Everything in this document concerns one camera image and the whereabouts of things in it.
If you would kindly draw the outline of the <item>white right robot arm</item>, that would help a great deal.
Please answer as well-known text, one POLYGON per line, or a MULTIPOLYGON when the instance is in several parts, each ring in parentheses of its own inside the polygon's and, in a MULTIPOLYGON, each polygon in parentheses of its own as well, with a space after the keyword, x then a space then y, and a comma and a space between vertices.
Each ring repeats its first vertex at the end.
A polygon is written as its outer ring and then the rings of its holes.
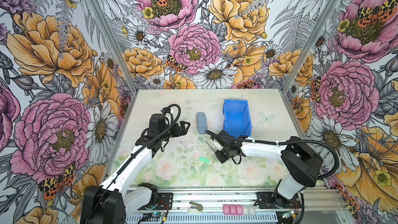
POLYGON ((287 176, 281 179, 274 192, 264 203, 270 203, 277 208, 287 208, 295 200, 297 194, 306 188, 315 187, 321 179, 323 159, 308 144, 309 141, 292 136, 287 141, 268 142, 254 140, 248 136, 234 138, 225 131, 215 134, 209 130, 213 144, 217 148, 215 155, 219 162, 225 163, 231 159, 240 164, 243 157, 260 157, 282 162, 288 170, 287 176))

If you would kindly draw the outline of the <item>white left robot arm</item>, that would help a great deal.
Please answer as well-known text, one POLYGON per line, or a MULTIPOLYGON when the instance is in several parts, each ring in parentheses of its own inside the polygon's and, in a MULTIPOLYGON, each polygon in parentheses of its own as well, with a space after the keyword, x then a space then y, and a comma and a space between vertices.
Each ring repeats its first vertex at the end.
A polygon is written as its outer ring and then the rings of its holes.
POLYGON ((132 153, 118 170, 99 186, 90 186, 85 191, 80 223, 124 224, 140 208, 155 205, 157 186, 141 183, 132 192, 128 192, 129 187, 156 152, 163 150, 170 139, 186 135, 190 125, 171 113, 153 114, 149 127, 141 133, 132 153))

